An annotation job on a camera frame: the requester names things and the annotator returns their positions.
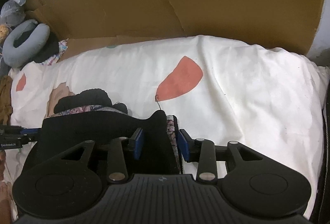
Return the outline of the teddy bear print storage bag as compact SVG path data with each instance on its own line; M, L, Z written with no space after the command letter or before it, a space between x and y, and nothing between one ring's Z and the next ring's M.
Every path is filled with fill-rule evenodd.
M26 172L79 143L93 140L95 145L88 167L105 181L107 152L101 147L118 137L130 138L138 128L143 130L143 146L139 159L127 162L128 173L180 174L182 168L176 139L168 135L167 116L162 110L155 111L147 119L115 111L89 111L47 118L22 171Z

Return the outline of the black garment with white logo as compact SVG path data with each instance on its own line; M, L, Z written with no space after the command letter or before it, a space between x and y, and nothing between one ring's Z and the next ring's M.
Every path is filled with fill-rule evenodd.
M54 107L54 113L58 114L60 112L86 106L110 107L122 113L128 113L125 104L113 104L107 92L99 88L88 89L79 94L61 98Z

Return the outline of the brown garment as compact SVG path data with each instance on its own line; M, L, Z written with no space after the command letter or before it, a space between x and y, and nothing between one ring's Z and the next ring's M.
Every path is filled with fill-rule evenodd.
M0 121L1 125L8 126L10 124L11 114L13 108L11 104L11 87L12 78L10 76L3 76L0 85Z

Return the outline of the white patterned bed sheet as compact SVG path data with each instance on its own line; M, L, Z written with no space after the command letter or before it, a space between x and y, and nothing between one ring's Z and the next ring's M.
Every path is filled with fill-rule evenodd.
M86 140L23 172L37 143L1 149L1 223L329 223L329 69L281 48L195 36L117 45L12 78L9 126L41 129L66 96L99 88L127 115L167 116L180 174L128 173L112 139L106 180ZM192 138L191 162L178 131Z

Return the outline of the grey neck pillow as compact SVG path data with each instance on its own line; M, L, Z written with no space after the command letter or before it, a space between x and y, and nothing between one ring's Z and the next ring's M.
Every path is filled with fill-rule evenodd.
M25 32L30 35L18 47L14 43L19 41ZM2 56L5 64L12 68L22 67L29 59L35 56L46 44L50 35L48 25L31 19L19 24L5 39Z

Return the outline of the brown cardboard box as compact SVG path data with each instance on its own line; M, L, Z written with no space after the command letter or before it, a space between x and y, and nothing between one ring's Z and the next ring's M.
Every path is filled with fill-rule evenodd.
M34 0L31 18L76 55L97 42L212 35L267 48L308 53L324 0Z

